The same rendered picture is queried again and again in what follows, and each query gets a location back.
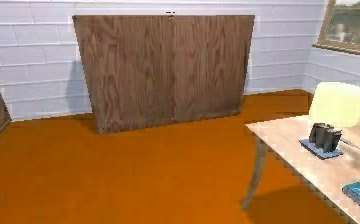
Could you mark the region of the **brown wooden cupboard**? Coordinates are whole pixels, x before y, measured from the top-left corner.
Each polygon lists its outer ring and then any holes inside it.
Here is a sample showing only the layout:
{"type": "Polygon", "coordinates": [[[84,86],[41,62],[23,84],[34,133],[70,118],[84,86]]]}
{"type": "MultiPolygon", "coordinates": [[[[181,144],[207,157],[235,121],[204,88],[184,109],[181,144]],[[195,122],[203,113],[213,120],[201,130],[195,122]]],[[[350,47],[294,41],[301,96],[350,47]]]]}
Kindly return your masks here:
{"type": "Polygon", "coordinates": [[[251,15],[76,15],[100,134],[239,114],[251,15]]]}

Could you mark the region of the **pale wooden table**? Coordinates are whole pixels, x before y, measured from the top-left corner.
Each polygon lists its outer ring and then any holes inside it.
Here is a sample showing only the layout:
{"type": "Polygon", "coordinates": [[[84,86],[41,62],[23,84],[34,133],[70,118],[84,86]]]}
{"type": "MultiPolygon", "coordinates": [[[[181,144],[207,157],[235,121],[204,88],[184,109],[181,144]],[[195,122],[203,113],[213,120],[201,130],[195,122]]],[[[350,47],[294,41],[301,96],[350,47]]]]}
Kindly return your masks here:
{"type": "MultiPolygon", "coordinates": [[[[256,157],[252,179],[242,207],[248,208],[260,182],[268,152],[300,177],[347,224],[360,224],[360,206],[342,192],[342,187],[360,181],[360,151],[344,143],[343,155],[321,160],[306,150],[300,140],[309,134],[306,115],[250,123],[247,128],[256,139],[256,157]]],[[[360,147],[359,123],[343,131],[346,139],[360,147]]]]}

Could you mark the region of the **cream shade table lamp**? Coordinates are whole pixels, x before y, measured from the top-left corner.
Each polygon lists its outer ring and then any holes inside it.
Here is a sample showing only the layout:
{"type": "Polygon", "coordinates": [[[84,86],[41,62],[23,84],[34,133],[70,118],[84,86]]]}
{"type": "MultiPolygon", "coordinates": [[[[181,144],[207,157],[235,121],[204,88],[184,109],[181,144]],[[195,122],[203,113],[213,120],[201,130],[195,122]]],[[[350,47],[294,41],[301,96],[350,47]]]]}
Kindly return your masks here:
{"type": "Polygon", "coordinates": [[[338,148],[345,128],[360,120],[360,86],[343,82],[320,82],[308,113],[309,135],[300,144],[325,160],[343,155],[338,148]]]}

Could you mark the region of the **thin grey pen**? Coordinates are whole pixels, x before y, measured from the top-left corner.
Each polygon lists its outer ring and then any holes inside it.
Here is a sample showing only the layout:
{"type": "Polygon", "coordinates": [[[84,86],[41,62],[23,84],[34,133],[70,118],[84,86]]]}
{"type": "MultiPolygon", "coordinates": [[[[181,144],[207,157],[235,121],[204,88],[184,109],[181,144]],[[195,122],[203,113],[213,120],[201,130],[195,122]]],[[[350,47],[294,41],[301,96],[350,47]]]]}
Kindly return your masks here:
{"type": "Polygon", "coordinates": [[[354,148],[356,148],[356,149],[358,149],[358,150],[360,151],[360,147],[357,146],[356,144],[352,143],[351,141],[349,141],[349,140],[347,140],[347,139],[344,139],[344,138],[341,138],[340,140],[341,140],[343,143],[345,143],[345,144],[347,144],[347,145],[349,145],[349,146],[351,146],[351,147],[354,147],[354,148]]]}

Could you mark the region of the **wooden framed window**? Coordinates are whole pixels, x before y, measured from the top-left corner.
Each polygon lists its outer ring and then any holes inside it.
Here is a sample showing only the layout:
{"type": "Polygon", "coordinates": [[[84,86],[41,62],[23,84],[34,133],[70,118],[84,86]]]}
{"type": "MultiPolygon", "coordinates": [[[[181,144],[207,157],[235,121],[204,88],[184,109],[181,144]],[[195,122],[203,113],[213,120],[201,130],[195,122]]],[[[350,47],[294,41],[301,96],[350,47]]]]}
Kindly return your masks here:
{"type": "Polygon", "coordinates": [[[360,56],[360,0],[328,0],[314,47],[360,56]]]}

